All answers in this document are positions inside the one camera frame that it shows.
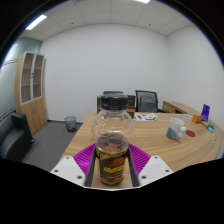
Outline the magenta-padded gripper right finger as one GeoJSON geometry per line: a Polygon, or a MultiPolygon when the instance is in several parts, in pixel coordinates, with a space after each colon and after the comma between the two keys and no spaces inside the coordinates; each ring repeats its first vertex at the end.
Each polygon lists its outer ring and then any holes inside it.
{"type": "Polygon", "coordinates": [[[172,169],[158,156],[150,156],[130,144],[128,161],[133,187],[142,187],[173,173],[172,169]]]}

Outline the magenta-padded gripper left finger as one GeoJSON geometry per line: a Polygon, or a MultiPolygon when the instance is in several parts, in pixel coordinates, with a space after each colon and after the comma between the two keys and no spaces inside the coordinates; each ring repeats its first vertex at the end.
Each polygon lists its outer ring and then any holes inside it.
{"type": "Polygon", "coordinates": [[[95,145],[87,146],[74,156],[64,156],[51,173],[78,186],[90,187],[95,166],[95,145]]]}

